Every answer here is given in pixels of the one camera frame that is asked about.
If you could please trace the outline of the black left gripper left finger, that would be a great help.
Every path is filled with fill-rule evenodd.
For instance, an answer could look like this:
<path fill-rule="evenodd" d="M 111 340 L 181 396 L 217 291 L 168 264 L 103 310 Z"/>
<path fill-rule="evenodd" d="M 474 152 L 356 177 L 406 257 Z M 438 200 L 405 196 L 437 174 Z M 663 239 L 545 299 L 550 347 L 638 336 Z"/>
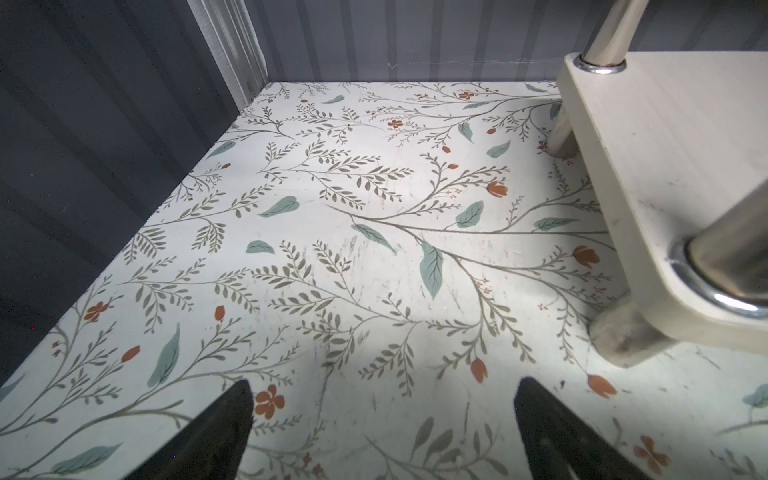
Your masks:
<path fill-rule="evenodd" d="M 253 426 L 250 384 L 239 380 L 129 479 L 234 479 Z"/>

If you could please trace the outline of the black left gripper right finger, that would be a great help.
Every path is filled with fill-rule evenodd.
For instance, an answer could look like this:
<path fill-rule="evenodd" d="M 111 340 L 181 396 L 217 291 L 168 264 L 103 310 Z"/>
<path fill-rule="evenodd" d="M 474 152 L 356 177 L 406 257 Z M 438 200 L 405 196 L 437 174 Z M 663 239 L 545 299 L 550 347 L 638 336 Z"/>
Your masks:
<path fill-rule="evenodd" d="M 648 477 L 536 379 L 521 379 L 514 408 L 534 479 Z"/>

